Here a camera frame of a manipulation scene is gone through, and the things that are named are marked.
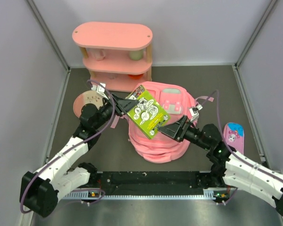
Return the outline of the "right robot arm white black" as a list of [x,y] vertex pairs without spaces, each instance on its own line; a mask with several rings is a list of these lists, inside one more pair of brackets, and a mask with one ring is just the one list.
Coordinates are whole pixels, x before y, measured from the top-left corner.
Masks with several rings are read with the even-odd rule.
[[198,129],[184,115],[158,130],[177,142],[189,141],[206,150],[213,163],[210,179],[214,185],[248,192],[270,204],[283,217],[283,174],[252,161],[229,146],[214,124]]

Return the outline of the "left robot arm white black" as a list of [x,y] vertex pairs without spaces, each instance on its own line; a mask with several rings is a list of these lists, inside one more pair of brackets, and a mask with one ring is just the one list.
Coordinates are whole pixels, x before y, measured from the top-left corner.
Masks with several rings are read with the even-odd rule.
[[104,99],[97,108],[86,104],[81,109],[80,124],[67,144],[44,166],[35,172],[26,172],[21,181],[20,211],[47,217],[59,201],[76,188],[97,183],[96,173],[77,167],[66,171],[98,141],[101,133],[112,123],[114,116],[126,115],[138,104],[137,99],[123,99],[114,94]]

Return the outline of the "green sticker book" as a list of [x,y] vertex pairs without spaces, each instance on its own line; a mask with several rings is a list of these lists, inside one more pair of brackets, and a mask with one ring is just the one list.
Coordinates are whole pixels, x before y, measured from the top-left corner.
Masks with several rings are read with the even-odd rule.
[[127,113],[129,130],[134,135],[153,139],[158,133],[158,128],[170,120],[169,113],[158,102],[159,95],[158,89],[150,90],[141,84],[127,97],[129,100],[137,101],[137,105]]

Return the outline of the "pink school backpack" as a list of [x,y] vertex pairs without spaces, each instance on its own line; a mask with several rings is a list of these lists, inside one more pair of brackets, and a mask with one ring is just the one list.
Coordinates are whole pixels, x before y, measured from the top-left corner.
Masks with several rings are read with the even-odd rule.
[[[198,99],[194,98],[183,87],[152,81],[146,81],[138,85],[141,84],[147,89],[158,89],[160,91],[158,102],[171,117],[166,125],[176,122],[184,115],[191,118],[189,109],[199,104]],[[123,118],[129,124],[127,114]],[[145,160],[153,163],[165,163],[176,160],[182,157],[189,147],[188,141],[179,143],[159,131],[153,139],[144,138],[142,135],[134,135],[130,130],[128,130],[128,135],[136,152]]]

